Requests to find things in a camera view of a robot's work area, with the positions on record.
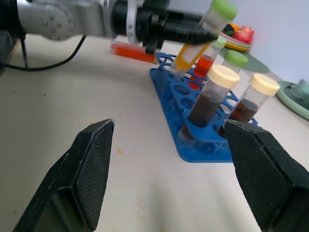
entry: tube with yellow liquid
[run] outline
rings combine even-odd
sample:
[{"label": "tube with yellow liquid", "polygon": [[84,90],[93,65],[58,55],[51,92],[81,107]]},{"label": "tube with yellow liquid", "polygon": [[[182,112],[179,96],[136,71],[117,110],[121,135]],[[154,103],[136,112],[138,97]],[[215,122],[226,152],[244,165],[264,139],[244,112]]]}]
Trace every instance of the tube with yellow liquid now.
[{"label": "tube with yellow liquid", "polygon": [[[213,0],[209,10],[199,23],[205,30],[219,35],[236,15],[237,10],[227,0]],[[200,45],[185,44],[171,64],[170,71],[177,77],[183,77],[211,43],[212,41]]]}]

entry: green cap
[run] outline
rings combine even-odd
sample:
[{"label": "green cap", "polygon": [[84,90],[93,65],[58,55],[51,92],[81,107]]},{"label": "green cap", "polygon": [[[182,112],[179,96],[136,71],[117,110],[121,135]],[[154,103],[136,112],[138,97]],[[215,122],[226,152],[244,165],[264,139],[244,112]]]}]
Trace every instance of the green cap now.
[{"label": "green cap", "polygon": [[240,52],[228,50],[224,56],[224,59],[230,64],[234,64],[237,67],[244,68],[249,59]]},{"label": "green cap", "polygon": [[237,15],[237,9],[227,0],[213,0],[210,8],[229,22]]},{"label": "green cap", "polygon": [[223,48],[226,45],[226,38],[223,36],[219,35],[218,39],[214,42],[212,42],[212,46],[217,47],[217,48]]}]

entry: white wall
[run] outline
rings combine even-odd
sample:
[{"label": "white wall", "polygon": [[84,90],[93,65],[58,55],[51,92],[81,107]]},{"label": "white wall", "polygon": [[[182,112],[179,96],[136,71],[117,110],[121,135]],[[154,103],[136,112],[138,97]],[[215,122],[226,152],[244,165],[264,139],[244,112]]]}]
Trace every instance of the white wall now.
[{"label": "white wall", "polygon": [[[250,53],[285,80],[307,77],[309,1],[231,0],[235,23],[255,29]],[[211,0],[171,0],[170,8],[205,13]]]}]

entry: black cable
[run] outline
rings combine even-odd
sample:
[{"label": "black cable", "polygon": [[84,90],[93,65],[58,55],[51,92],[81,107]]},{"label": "black cable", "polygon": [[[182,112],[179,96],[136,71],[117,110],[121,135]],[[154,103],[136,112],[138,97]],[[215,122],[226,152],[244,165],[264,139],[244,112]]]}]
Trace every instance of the black cable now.
[{"label": "black cable", "polygon": [[74,52],[72,53],[72,55],[70,55],[66,60],[64,60],[60,63],[57,63],[57,64],[44,66],[44,67],[38,67],[38,68],[24,68],[24,67],[19,67],[19,66],[15,66],[15,65],[11,65],[11,64],[2,63],[2,62],[0,62],[0,65],[2,65],[5,68],[16,69],[16,70],[21,70],[21,71],[28,71],[28,72],[39,72],[39,71],[45,71],[45,70],[48,70],[48,69],[53,69],[53,68],[59,67],[63,64],[68,63],[69,61],[71,61],[74,58],[74,56],[77,54],[79,49],[81,48],[85,39],[86,39],[86,35],[84,35],[81,38],[81,40],[79,41],[79,43],[78,43],[77,47],[75,48]]}]

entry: test tube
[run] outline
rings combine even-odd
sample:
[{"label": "test tube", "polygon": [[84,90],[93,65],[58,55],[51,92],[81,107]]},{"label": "test tube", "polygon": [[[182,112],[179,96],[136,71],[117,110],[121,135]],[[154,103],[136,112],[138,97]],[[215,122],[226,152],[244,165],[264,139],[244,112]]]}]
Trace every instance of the test tube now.
[{"label": "test tube", "polygon": [[[227,0],[213,0],[200,24],[213,35],[219,35],[224,27],[235,18],[236,14],[237,10]],[[200,45],[185,44],[171,64],[170,71],[176,77],[183,77],[210,45],[211,42]]]},{"label": "test tube", "polygon": [[[214,64],[208,73],[208,80],[190,111],[190,122],[197,127],[206,127],[223,99],[230,89],[237,85],[239,79],[239,75],[233,70]],[[180,130],[178,139],[183,146],[187,147],[195,142],[186,124]]]},{"label": "test tube", "polygon": [[239,73],[240,70],[248,64],[248,62],[249,59],[244,54],[234,50],[228,50],[224,56],[222,65]]},{"label": "test tube", "polygon": [[[249,122],[267,99],[274,96],[280,89],[276,81],[259,73],[253,75],[249,84],[228,119]],[[219,128],[218,134],[225,138],[223,127]]]},{"label": "test tube", "polygon": [[214,60],[218,56],[221,48],[226,44],[226,39],[222,36],[212,42],[211,46],[206,49],[203,55],[199,58],[196,67],[194,68],[194,74],[199,77],[200,83],[203,83],[203,79],[207,76],[209,69],[211,68]]},{"label": "test tube", "polygon": [[156,61],[155,55],[146,54],[145,48],[137,44],[113,41],[111,44],[111,53],[118,56],[138,59],[151,63],[155,63]]}]

